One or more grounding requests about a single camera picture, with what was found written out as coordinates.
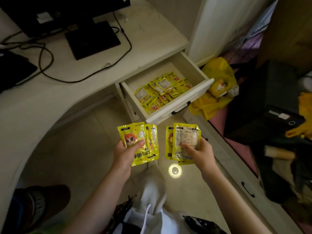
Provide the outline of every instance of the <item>open drawer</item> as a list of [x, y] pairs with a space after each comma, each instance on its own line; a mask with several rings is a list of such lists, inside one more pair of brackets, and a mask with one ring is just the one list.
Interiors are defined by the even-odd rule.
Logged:
[[[193, 88], [175, 98], [154, 113], [148, 115], [135, 97], [135, 90], [152, 81], [156, 77], [171, 71], [174, 71], [179, 78], [188, 79]], [[141, 119], [146, 123], [159, 124], [202, 96], [213, 81], [214, 79], [209, 79], [192, 62], [192, 60], [184, 54], [184, 52], [180, 52], [125, 80], [121, 83], [121, 86], [127, 101], [131, 104], [132, 108]]]

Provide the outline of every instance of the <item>person's left hand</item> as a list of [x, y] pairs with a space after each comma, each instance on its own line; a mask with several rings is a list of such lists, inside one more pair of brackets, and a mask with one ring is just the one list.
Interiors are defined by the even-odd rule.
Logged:
[[145, 144], [141, 139], [130, 148], [126, 148], [120, 140], [114, 149], [113, 165], [111, 169], [116, 169], [123, 173], [126, 179], [130, 177], [131, 164], [135, 158], [135, 152]]

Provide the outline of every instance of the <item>monitor base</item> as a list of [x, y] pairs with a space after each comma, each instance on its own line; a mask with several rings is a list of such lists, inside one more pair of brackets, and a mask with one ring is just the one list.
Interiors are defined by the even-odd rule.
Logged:
[[76, 60], [121, 44], [107, 21], [78, 28], [65, 36]]

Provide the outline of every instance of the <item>power cord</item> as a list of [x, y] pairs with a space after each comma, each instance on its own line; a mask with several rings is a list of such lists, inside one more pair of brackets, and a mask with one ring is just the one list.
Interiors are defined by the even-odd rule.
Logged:
[[[80, 79], [80, 80], [65, 81], [65, 80], [61, 80], [61, 79], [57, 79], [57, 78], [51, 77], [51, 76], [49, 76], [49, 75], [47, 75], [47, 74], [45, 73], [45, 71], [46, 71], [49, 67], [51, 67], [51, 65], [53, 64], [53, 62], [54, 62], [54, 55], [53, 55], [53, 53], [52, 53], [49, 49], [46, 48], [46, 44], [45, 44], [45, 43], [39, 43], [39, 42], [37, 42], [37, 41], [38, 41], [38, 40], [41, 40], [41, 39], [44, 39], [44, 38], [46, 38], [46, 37], [48, 37], [48, 36], [51, 36], [51, 35], [55, 35], [55, 34], [57, 34], [57, 33], [60, 33], [60, 32], [62, 32], [62, 31], [64, 31], [64, 30], [60, 30], [60, 31], [57, 31], [57, 32], [54, 32], [54, 33], [50, 33], [49, 35], [41, 36], [41, 37], [39, 37], [39, 38], [33, 38], [33, 39], [30, 39], [29, 41], [26, 41], [26, 42], [10, 42], [10, 43], [6, 43], [7, 40], [9, 40], [10, 38], [12, 38], [12, 37], [14, 37], [14, 36], [20, 34], [21, 31], [18, 32], [18, 33], [13, 34], [13, 35], [11, 35], [11, 36], [6, 37], [6, 38], [1, 42], [2, 45], [13, 45], [13, 44], [16, 44], [16, 46], [14, 46], [14, 47], [6, 48], [7, 50], [12, 50], [12, 49], [14, 49], [14, 48], [20, 48], [20, 49], [22, 49], [22, 50], [27, 50], [27, 49], [30, 49], [30, 48], [40, 48], [40, 49], [41, 49], [40, 54], [39, 54], [39, 60], [38, 60], [38, 66], [39, 66], [40, 71], [37, 72], [37, 73], [35, 73], [34, 75], [28, 77], [27, 79], [23, 80], [22, 82], [17, 83], [17, 84], [15, 85], [15, 87], [21, 86], [21, 85], [25, 84], [26, 82], [30, 81], [31, 79], [35, 78], [36, 76], [38, 76], [38, 75], [41, 74], [41, 73], [42, 73], [43, 75], [45, 75], [46, 77], [48, 77], [48, 78], [50, 78], [50, 79], [53, 79], [53, 80], [56, 80], [56, 81], [59, 81], [59, 82], [63, 82], [63, 83], [79, 83], [79, 82], [82, 82], [82, 81], [84, 81], [84, 80], [90, 78], [91, 76], [93, 76], [93, 75], [95, 75], [95, 74], [97, 74], [97, 73], [99, 73], [99, 72], [101, 72], [101, 71], [103, 71], [103, 70], [107, 70], [107, 69], [109, 69], [109, 68], [115, 66], [118, 62], [121, 61], [121, 59], [123, 59], [123, 58], [132, 50], [132, 44], [131, 44], [129, 38], [127, 37], [126, 33], [124, 32], [124, 29], [121, 27], [121, 25], [120, 25], [120, 23], [119, 23], [119, 21], [118, 21], [116, 15], [115, 15], [115, 12], [113, 12], [113, 15], [114, 15], [114, 17], [115, 17], [115, 19], [116, 19], [116, 21], [117, 21], [117, 23], [118, 23], [120, 29], [119, 29], [118, 27], [115, 27], [115, 26], [112, 26], [112, 28], [113, 28], [113, 29], [117, 29], [117, 31], [115, 31], [115, 34], [117, 34], [119, 31], [121, 31], [121, 32], [123, 33], [123, 35], [125, 36], [125, 38], [127, 39], [128, 43], [129, 43], [129, 45], [130, 45], [130, 49], [129, 49], [125, 54], [123, 54], [123, 55], [122, 55], [115, 63], [113, 63], [112, 65], [107, 66], [107, 67], [104, 67], [104, 68], [102, 68], [102, 69], [100, 69], [100, 70], [97, 70], [96, 72], [93, 72], [92, 74], [90, 74], [90, 75], [88, 75], [87, 77], [85, 77], [85, 78], [83, 78], [83, 79]], [[42, 66], [41, 66], [41, 58], [42, 58], [42, 54], [43, 54], [44, 51], [47, 51], [47, 52], [51, 55], [51, 61], [50, 61], [50, 63], [49, 63], [48, 66], [42, 68]]]

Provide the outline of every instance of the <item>black monitor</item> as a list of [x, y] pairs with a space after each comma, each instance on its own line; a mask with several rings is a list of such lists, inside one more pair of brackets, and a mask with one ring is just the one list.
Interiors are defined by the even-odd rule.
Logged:
[[93, 18], [130, 6], [130, 0], [1, 0], [0, 7], [30, 38], [77, 24], [66, 33], [77, 60], [120, 44], [107, 21]]

